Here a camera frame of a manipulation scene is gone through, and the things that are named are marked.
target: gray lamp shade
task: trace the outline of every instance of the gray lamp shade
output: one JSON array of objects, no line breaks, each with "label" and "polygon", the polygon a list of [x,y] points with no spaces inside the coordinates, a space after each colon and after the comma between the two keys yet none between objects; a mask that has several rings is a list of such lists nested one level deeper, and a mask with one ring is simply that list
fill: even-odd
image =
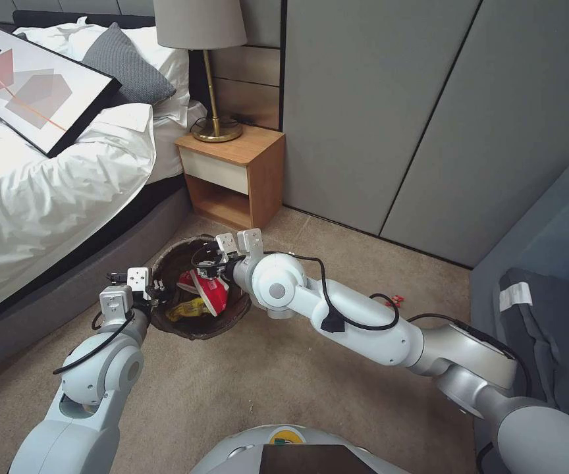
[{"label": "gray lamp shade", "polygon": [[239,0],[154,0],[157,42],[218,49],[247,42]]}]

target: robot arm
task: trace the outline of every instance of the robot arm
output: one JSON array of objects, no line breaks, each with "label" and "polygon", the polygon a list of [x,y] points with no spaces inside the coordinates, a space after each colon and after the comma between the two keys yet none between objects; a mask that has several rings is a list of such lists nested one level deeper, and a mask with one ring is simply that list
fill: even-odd
[{"label": "robot arm", "polygon": [[[137,275],[138,280],[143,277],[147,282],[148,273],[145,268],[129,269],[134,279]],[[133,308],[131,286],[109,286],[100,294],[100,304],[103,324],[55,371],[63,371],[59,388],[45,419],[21,444],[11,474],[98,474],[111,470],[120,440],[118,422],[144,366],[140,346],[148,318]],[[86,357],[101,344],[100,351]]]},{"label": "robot arm", "polygon": [[[435,377],[452,401],[490,424],[493,444],[514,474],[569,472],[569,416],[531,398],[504,395],[516,362],[496,347],[454,325],[420,329],[338,282],[308,278],[292,254],[265,255],[259,229],[239,232],[238,249],[231,234],[216,240],[221,262],[230,263],[228,277],[270,317],[299,313],[323,336],[377,363]],[[237,253],[244,258],[229,259]],[[148,269],[129,269],[128,286],[100,294],[105,321],[65,359],[54,400],[19,448],[12,474],[109,472],[126,397],[144,364],[140,346],[148,319],[133,308],[132,292],[146,288],[148,275]],[[323,329],[336,312],[350,322],[343,330]]]},{"label": "robot arm", "polygon": [[[231,234],[220,236],[229,250]],[[367,326],[386,325],[393,311],[344,285],[305,275],[294,255],[265,255],[259,229],[238,233],[245,259],[234,267],[234,280],[251,293],[274,319],[299,313],[314,329],[338,344],[383,365],[401,365],[435,377],[439,389],[463,410],[485,419],[493,444],[514,474],[569,472],[569,415],[543,402],[504,395],[517,362],[454,325],[420,329],[404,319],[387,330],[370,331],[346,324],[342,332],[321,328],[329,314],[328,295],[340,313]]]}]

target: framed picture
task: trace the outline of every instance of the framed picture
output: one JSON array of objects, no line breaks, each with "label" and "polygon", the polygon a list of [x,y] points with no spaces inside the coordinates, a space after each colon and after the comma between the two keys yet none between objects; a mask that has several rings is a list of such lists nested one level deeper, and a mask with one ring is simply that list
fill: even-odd
[{"label": "framed picture", "polygon": [[52,158],[74,143],[120,82],[0,30],[0,119]]}]

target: white duvet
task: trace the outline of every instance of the white duvet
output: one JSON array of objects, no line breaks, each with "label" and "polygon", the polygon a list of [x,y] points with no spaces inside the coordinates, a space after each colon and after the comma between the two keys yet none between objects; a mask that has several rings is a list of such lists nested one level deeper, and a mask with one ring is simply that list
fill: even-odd
[{"label": "white duvet", "polygon": [[0,302],[111,220],[154,164],[150,105],[105,109],[52,159],[0,122]]}]

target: floor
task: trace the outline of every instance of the floor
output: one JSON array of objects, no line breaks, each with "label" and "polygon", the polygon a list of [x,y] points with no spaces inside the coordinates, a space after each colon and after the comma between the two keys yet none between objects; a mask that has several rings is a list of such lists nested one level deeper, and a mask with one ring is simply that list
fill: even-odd
[{"label": "floor", "polygon": [[[227,231],[190,215],[169,244]],[[265,249],[320,256],[329,278],[356,290],[403,296],[403,317],[431,311],[468,321],[465,269],[291,209],[263,235]],[[305,266],[319,277],[312,262]],[[0,367],[0,473],[45,416],[59,383],[51,372],[91,335],[96,311]],[[122,415],[112,473],[187,473],[223,437],[268,423],[335,433],[414,474],[475,472],[472,420],[430,379],[377,365],[303,317],[274,321],[252,308],[205,342],[151,329],[142,351],[146,366]]]}]

